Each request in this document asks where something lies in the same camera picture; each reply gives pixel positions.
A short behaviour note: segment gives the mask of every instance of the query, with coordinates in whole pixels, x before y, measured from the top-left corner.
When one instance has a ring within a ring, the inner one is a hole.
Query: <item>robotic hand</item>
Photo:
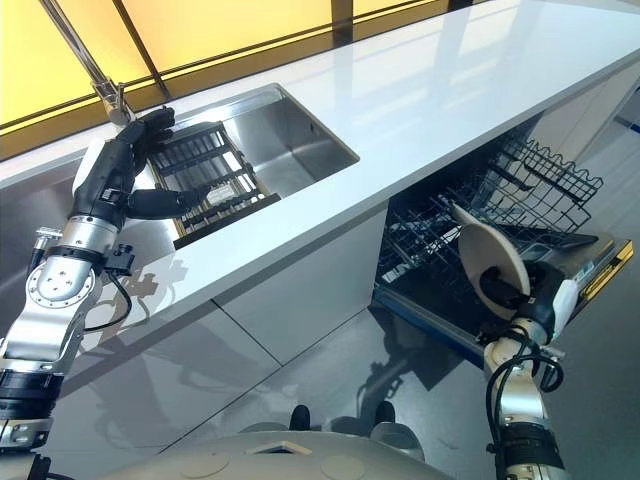
[[[497,269],[488,269],[480,279],[483,293],[493,302],[515,308],[508,329],[484,351],[489,376],[486,394],[487,418],[499,480],[566,480],[569,474],[551,431],[540,390],[560,386],[563,373],[558,352],[546,347],[569,321],[578,299],[578,285],[546,263],[526,266],[531,280],[530,295],[499,279]],[[545,371],[540,388],[534,383],[540,363]]]
[[[85,154],[61,238],[42,264],[32,262],[24,309],[0,341],[0,464],[8,453],[46,443],[62,380],[82,340],[86,313],[100,296],[100,273],[109,268],[107,257],[125,219],[180,216],[206,195],[206,189],[132,192],[147,152],[171,136],[173,125],[173,109],[155,110]],[[130,267],[129,251],[116,251],[126,254],[128,264],[116,272]]]

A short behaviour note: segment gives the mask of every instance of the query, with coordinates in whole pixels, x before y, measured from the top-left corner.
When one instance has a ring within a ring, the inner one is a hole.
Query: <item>kitchen counter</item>
[[[151,318],[140,329],[149,333],[639,61],[640,8],[615,1],[597,6],[495,0],[169,103],[181,115],[276,82],[360,161],[143,267],[137,278],[159,287],[144,301],[134,298],[127,324]],[[4,162],[0,188],[68,162],[90,139],[113,134],[104,125]],[[110,286],[102,298],[114,296]],[[95,308],[89,322],[101,322],[102,308],[109,307]],[[137,337],[136,330],[123,336]],[[88,335],[83,346],[114,333]]]

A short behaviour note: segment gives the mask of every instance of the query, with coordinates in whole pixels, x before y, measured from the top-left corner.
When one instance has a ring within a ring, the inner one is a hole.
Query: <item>faucet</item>
[[[40,3],[89,74],[91,86],[102,100],[109,120],[121,127],[134,120],[135,115],[124,99],[124,85],[115,85],[113,80],[100,70],[57,0],[40,0]]]

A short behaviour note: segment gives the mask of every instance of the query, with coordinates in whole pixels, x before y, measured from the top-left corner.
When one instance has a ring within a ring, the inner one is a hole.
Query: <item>dishwasher rack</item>
[[[162,150],[149,154],[160,188],[188,191],[211,187],[207,198],[174,219],[176,248],[229,225],[280,197],[269,194],[251,164],[233,143],[222,122],[202,122],[175,132]]]
[[[591,217],[603,181],[533,140],[508,132],[391,199],[377,282],[393,285],[415,269],[441,296],[469,302],[471,283],[457,250],[455,202],[501,231],[523,254],[557,246]]]

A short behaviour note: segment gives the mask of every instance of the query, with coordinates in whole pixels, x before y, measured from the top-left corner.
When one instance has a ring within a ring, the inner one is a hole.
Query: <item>gray floor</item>
[[[583,166],[605,179],[588,228],[640,245],[640,135],[614,124]],[[546,397],[563,457],[576,479],[631,479],[640,471],[640,262],[620,273],[557,342],[567,379]],[[372,306],[296,357],[175,446],[287,423],[298,403],[314,428],[370,429],[379,401],[418,435],[427,460],[460,479],[495,478],[484,377],[420,331]]]

